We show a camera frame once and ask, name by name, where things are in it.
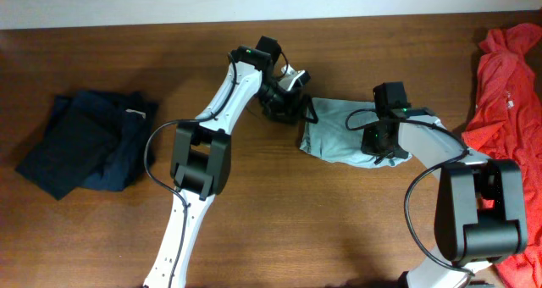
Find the light blue t-shirt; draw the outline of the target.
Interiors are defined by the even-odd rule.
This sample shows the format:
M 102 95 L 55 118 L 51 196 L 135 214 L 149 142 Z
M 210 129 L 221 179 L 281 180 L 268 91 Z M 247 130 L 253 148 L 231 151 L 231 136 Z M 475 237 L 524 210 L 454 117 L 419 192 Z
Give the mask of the light blue t-shirt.
M 355 127 L 376 121 L 377 115 L 369 112 L 369 109 L 375 108 L 373 102 L 314 97 L 312 105 L 318 116 L 318 122 L 305 123 L 300 144 L 303 152 L 329 163 L 345 163 L 365 169 L 395 167 L 412 158 L 412 155 L 408 153 L 406 158 L 385 158 L 376 164 L 376 156 L 362 152 L 363 130 L 350 131 L 346 128 L 345 121 L 350 113 L 358 109 L 367 109 L 367 112 L 353 114 L 349 119 L 350 126 Z

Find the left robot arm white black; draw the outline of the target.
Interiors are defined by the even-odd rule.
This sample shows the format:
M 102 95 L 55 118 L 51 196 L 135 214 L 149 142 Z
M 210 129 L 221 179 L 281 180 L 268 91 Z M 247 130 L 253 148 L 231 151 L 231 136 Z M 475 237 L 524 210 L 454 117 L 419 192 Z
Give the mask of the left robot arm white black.
M 255 47 L 240 46 L 228 54 L 224 81 L 212 101 L 194 119 L 171 121 L 175 127 L 170 163 L 173 204 L 156 260 L 143 285 L 184 287 L 191 253 L 202 221 L 230 176 L 232 132 L 246 105 L 258 99 L 273 122 L 316 124 L 318 115 L 303 87 L 305 70 L 275 65 L 284 52 L 277 40 L 262 36 Z

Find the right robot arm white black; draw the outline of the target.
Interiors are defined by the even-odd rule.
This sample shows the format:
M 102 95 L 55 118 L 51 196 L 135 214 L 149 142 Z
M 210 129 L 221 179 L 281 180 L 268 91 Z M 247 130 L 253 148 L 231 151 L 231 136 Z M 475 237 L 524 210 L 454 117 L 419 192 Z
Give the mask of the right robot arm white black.
M 373 89 L 377 120 L 362 127 L 362 151 L 385 158 L 417 158 L 425 170 L 408 186 L 405 218 L 411 218 L 415 186 L 439 181 L 434 216 L 436 246 L 414 241 L 424 261 L 404 272 L 398 286 L 471 287 L 474 275 L 522 253 L 528 245 L 522 173 L 511 159 L 493 159 L 451 133 L 428 108 L 414 108 L 400 82 Z

